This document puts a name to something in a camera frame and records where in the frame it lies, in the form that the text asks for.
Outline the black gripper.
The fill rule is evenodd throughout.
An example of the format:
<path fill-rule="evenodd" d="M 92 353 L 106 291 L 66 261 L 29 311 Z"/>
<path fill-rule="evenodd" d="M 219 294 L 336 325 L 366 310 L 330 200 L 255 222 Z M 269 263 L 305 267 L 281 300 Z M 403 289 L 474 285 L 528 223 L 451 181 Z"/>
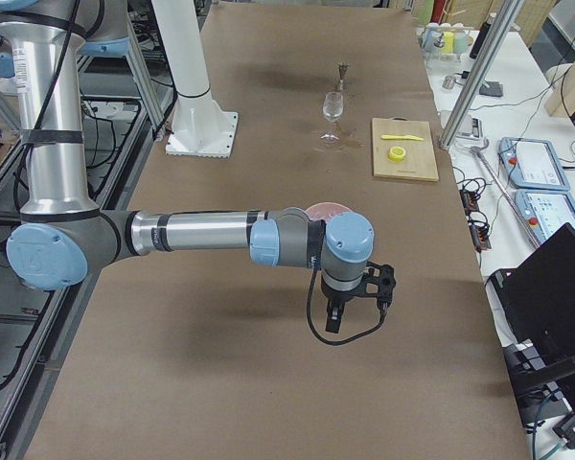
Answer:
<path fill-rule="evenodd" d="M 360 278 L 351 281 L 337 281 L 334 278 L 322 278 L 322 292 L 328 299 L 325 325 L 326 332 L 338 333 L 340 331 L 343 303 L 351 301 L 356 296 L 360 284 Z"/>

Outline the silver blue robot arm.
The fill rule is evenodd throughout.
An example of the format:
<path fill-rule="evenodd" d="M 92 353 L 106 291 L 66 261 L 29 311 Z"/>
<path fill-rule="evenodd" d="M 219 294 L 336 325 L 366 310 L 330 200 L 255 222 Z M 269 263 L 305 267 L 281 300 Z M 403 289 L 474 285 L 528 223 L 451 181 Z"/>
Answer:
<path fill-rule="evenodd" d="M 362 215 L 313 220 L 301 209 L 154 215 L 104 212 L 90 197 L 77 57 L 129 48 L 123 1 L 0 1 L 0 35 L 11 45 L 28 201 L 6 252 L 29 286 L 66 288 L 151 251 L 245 248 L 260 265 L 306 267 L 327 297 L 337 333 L 347 302 L 377 285 L 374 231 Z"/>

